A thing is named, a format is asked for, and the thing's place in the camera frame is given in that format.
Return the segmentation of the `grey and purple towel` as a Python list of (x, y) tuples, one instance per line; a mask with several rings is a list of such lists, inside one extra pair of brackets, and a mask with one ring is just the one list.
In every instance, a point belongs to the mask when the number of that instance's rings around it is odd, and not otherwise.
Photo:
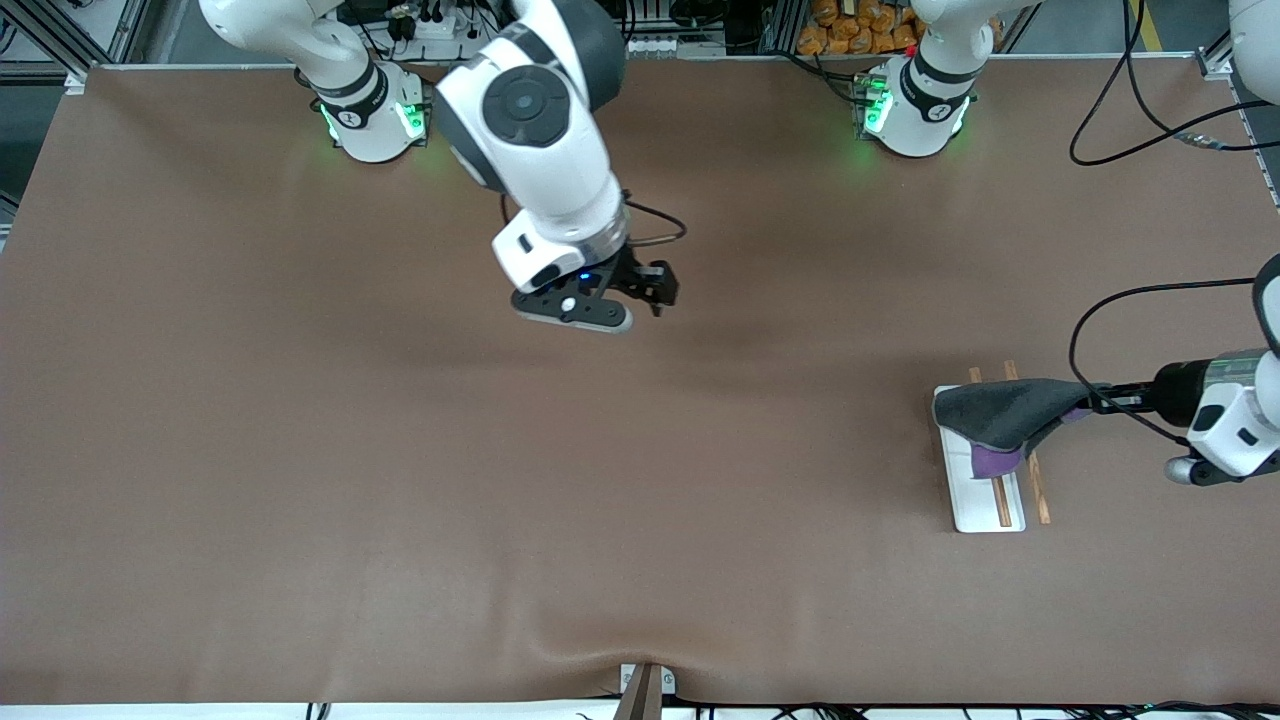
[(936, 395), (934, 424), (966, 443), (977, 479), (1015, 471), (1051, 433), (1089, 414), (1089, 391), (1056, 379), (956, 386)]

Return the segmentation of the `white rack with wooden bars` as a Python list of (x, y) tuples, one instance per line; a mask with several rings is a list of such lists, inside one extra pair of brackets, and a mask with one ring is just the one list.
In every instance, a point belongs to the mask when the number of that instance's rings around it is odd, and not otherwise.
[[(1004, 372), (1004, 380), (1021, 380), (1018, 377), (1014, 363), (1006, 361)], [(980, 369), (977, 366), (970, 369), (970, 382), (968, 384), (973, 383), (984, 383)], [(937, 393), (952, 387), (956, 386), (937, 387), (932, 402)], [(969, 469), (970, 452), (964, 439), (936, 424), (934, 427), (940, 433), (954, 527), (957, 532), (965, 534), (991, 534), (1025, 530), (1028, 520), (1021, 498), (1023, 480), (1030, 483), (1033, 519), (1042, 525), (1051, 523), (1041, 461), (1036, 451), (1015, 471), (991, 479), (977, 479), (972, 477)]]

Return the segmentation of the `white power strip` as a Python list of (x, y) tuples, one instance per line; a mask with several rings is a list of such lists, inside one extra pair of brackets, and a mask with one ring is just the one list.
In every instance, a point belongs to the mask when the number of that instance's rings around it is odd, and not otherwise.
[(388, 14), (388, 32), (396, 41), (452, 41), (462, 33), (463, 19), (452, 0), (406, 3), (392, 8)]

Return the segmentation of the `brown table mat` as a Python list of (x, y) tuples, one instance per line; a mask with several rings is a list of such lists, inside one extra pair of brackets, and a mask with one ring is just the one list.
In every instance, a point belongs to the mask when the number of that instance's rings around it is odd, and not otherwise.
[(1280, 479), (1120, 416), (1052, 515), (954, 529), (929, 405), (1066, 377), (1084, 310), (1252, 275), (1258, 163), (1068, 137), (1106, 65), (1000, 60), (909, 161), (785, 61), (636, 61), (598, 115), (682, 218), (663, 316), (516, 316), (435, 140), (325, 140), (288, 70), (97, 70), (0, 254), (0, 702), (512, 701), (622, 664), (732, 705), (1280, 702)]

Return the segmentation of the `orange snack bag pile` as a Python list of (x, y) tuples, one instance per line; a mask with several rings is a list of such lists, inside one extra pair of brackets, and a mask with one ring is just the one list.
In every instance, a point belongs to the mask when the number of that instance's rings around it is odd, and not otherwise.
[(908, 54), (982, 65), (995, 49), (995, 19), (1036, 0), (809, 0), (797, 55)]

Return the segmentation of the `aluminium frame beam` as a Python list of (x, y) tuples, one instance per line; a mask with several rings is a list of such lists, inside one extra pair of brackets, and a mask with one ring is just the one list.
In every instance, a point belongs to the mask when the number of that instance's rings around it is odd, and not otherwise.
[(1236, 60), (1236, 44), (1244, 37), (1243, 31), (1229, 28), (1210, 45), (1199, 46), (1196, 59), (1202, 77), (1208, 81), (1228, 79), (1243, 72), (1243, 60)]
[(0, 0), (0, 85), (61, 85), (120, 64), (160, 0)]

